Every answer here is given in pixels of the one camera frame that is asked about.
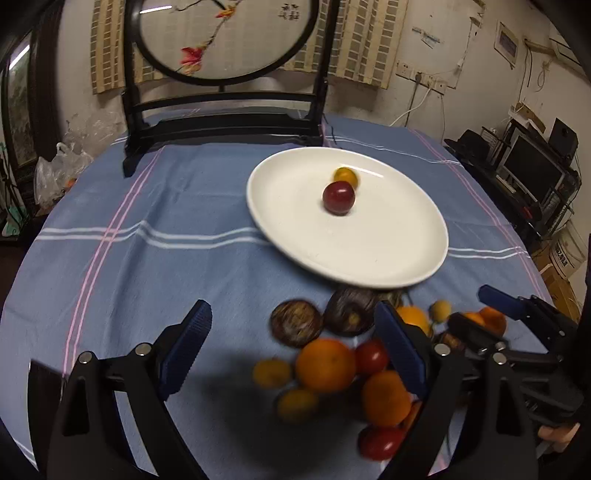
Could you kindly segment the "person right hand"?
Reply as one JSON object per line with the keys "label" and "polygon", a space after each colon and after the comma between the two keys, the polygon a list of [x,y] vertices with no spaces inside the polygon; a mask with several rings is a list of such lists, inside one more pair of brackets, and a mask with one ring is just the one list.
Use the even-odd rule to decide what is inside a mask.
{"label": "person right hand", "polygon": [[538,437],[542,440],[542,443],[537,447],[538,455],[563,452],[573,440],[579,428],[579,423],[557,428],[542,425],[538,430]]}

